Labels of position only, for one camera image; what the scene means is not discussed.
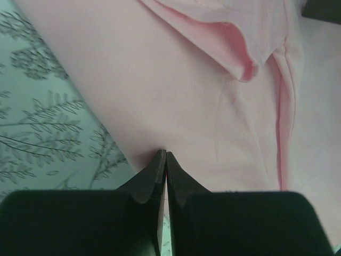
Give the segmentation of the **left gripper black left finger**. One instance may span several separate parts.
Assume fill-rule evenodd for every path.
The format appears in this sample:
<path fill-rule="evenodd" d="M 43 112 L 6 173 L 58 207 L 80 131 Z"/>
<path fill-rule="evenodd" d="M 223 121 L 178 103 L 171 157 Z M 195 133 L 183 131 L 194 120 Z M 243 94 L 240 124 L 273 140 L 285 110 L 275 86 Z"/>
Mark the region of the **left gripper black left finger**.
<path fill-rule="evenodd" d="M 1 202 L 1 255 L 160 255 L 166 152 L 115 190 L 20 190 Z"/>

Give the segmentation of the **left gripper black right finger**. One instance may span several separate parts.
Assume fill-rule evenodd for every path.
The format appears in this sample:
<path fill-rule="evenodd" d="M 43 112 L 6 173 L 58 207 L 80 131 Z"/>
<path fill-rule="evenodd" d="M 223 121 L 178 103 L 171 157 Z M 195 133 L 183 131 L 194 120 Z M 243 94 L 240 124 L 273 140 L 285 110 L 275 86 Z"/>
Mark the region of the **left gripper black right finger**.
<path fill-rule="evenodd" d="M 207 190 L 166 156 L 174 255 L 333 255 L 309 201 L 294 192 Z"/>

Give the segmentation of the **pink t shirt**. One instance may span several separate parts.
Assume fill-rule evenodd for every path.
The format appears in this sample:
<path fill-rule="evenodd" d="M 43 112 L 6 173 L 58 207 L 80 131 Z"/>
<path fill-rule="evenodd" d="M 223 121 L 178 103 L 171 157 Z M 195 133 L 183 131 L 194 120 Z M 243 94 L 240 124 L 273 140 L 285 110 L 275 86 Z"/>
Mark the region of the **pink t shirt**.
<path fill-rule="evenodd" d="M 340 244 L 340 26 L 298 1 L 17 1 L 131 166 L 291 190 Z"/>

